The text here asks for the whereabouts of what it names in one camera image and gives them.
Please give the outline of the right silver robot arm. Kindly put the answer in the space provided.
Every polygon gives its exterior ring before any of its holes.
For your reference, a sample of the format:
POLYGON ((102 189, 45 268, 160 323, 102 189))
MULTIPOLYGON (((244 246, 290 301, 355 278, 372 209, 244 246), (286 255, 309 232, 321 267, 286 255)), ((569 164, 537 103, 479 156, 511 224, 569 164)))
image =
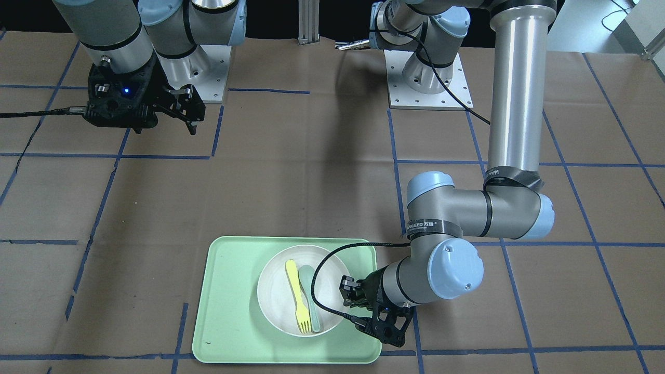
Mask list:
POLYGON ((101 128, 154 128, 164 113, 190 135, 220 103, 245 1, 55 1, 92 60, 88 101, 71 114, 101 128))

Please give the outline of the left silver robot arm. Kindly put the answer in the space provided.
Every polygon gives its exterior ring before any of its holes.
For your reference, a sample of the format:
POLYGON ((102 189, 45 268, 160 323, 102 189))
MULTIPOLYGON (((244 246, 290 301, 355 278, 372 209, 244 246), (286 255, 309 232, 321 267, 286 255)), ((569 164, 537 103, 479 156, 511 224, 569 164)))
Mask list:
POLYGON ((408 310, 478 289, 484 263, 468 237, 538 239, 555 223, 539 173, 547 33, 556 1, 379 1, 372 6, 368 46, 411 52, 404 75, 446 88, 442 74, 468 31, 469 10, 488 13, 496 34, 484 184, 459 189, 442 172, 407 185, 410 246, 406 258, 362 280, 342 278, 345 305, 375 312, 408 310))

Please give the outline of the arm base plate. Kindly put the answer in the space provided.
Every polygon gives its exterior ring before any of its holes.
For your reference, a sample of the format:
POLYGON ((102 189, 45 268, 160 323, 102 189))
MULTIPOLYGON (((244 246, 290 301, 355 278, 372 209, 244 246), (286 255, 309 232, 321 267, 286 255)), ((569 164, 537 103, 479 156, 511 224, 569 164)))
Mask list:
POLYGON ((230 46, 199 45, 187 57, 159 60, 172 87, 191 84, 206 104, 223 104, 231 52, 230 46))
POLYGON ((385 70, 392 109, 462 111, 473 108, 459 55, 448 67, 435 69, 414 57, 413 52, 385 50, 385 70))

